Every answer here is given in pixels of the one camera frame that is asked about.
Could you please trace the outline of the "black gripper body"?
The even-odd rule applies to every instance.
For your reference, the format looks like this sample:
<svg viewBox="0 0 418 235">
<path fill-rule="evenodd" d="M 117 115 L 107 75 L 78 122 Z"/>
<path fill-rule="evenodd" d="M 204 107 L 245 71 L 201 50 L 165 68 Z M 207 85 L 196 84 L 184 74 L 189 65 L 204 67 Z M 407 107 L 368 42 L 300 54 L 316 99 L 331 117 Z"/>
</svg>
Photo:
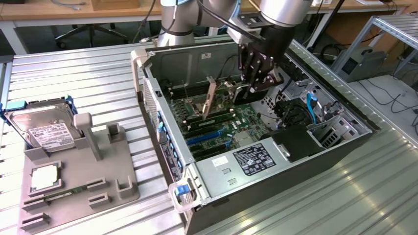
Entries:
<svg viewBox="0 0 418 235">
<path fill-rule="evenodd" d="M 260 36 L 265 39 L 261 43 L 249 42 L 247 49 L 241 53 L 241 62 L 245 61 L 248 54 L 253 51 L 260 52 L 267 58 L 273 58 L 273 62 L 277 63 L 295 35 L 296 27 L 281 27 L 277 25 L 264 27 L 260 32 Z"/>
</svg>

